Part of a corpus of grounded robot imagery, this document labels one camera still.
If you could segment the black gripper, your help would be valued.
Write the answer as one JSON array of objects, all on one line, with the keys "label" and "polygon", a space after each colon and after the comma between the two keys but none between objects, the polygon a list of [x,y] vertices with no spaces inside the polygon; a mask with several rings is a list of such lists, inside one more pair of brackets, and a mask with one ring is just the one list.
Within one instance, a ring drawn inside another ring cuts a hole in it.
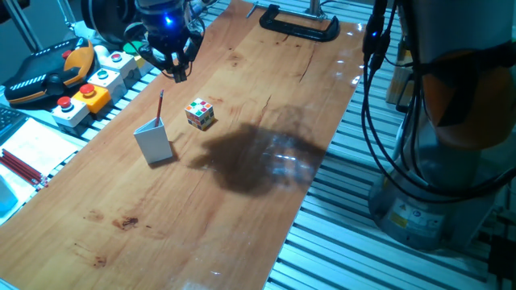
[{"label": "black gripper", "polygon": [[147,43],[138,49],[139,55],[168,79],[175,82],[186,81],[186,70],[195,61],[204,39],[202,31],[191,24],[188,1],[137,0],[136,9],[148,31],[148,42],[153,48],[164,54],[180,51],[180,75],[171,56],[159,59]]}]

